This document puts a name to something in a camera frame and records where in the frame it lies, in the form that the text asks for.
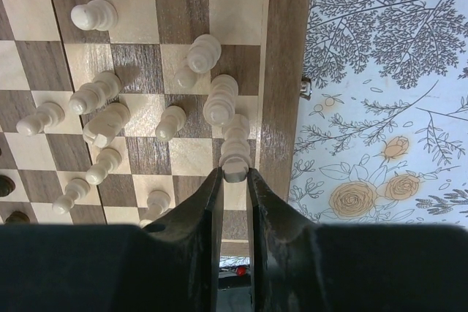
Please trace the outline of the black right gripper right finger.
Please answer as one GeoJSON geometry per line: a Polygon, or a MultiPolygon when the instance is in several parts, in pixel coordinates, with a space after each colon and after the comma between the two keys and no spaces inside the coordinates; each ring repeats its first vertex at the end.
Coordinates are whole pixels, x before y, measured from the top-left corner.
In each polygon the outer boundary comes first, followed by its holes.
{"type": "Polygon", "coordinates": [[[467,231],[316,224],[247,180],[254,311],[465,311],[467,231]]]}

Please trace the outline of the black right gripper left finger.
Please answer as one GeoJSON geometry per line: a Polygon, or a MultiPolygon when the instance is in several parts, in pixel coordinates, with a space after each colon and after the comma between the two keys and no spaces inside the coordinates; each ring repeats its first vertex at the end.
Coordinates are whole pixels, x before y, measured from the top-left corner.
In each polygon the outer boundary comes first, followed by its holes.
{"type": "Polygon", "coordinates": [[[214,311],[222,171],[145,227],[1,227],[3,311],[214,311]]]}

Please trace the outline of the white chess king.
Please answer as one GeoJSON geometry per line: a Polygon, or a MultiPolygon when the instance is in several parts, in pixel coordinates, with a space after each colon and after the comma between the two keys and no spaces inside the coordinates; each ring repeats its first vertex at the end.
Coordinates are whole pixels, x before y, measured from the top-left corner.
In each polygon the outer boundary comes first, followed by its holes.
{"type": "Polygon", "coordinates": [[[228,183],[240,183],[246,179],[252,166],[250,157],[249,119],[241,114],[235,114],[228,125],[222,127],[224,142],[221,146],[219,166],[228,183]]]}

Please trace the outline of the wooden chess board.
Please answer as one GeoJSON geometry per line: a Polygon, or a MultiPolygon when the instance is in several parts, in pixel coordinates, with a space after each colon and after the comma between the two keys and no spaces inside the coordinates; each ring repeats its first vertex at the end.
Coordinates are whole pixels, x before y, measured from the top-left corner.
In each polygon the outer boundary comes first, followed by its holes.
{"type": "Polygon", "coordinates": [[[1,198],[2,221],[20,212],[37,224],[136,224],[154,190],[171,205],[183,202],[220,157],[222,133],[205,121],[203,105],[224,73],[239,84],[236,110],[249,119],[254,166],[288,197],[308,0],[105,0],[117,25],[84,31],[70,13],[90,1],[1,0],[1,174],[15,186],[1,198]],[[217,38],[222,53],[198,74],[186,55],[202,34],[217,38]],[[106,71],[120,78],[115,101],[131,115],[110,144],[122,161],[60,215],[53,202],[99,155],[82,135],[92,114],[70,111],[69,98],[106,71]],[[64,120],[32,137],[19,134],[17,122],[45,102],[60,105],[64,120]],[[173,105],[186,123],[162,142],[155,130],[173,105]]]}

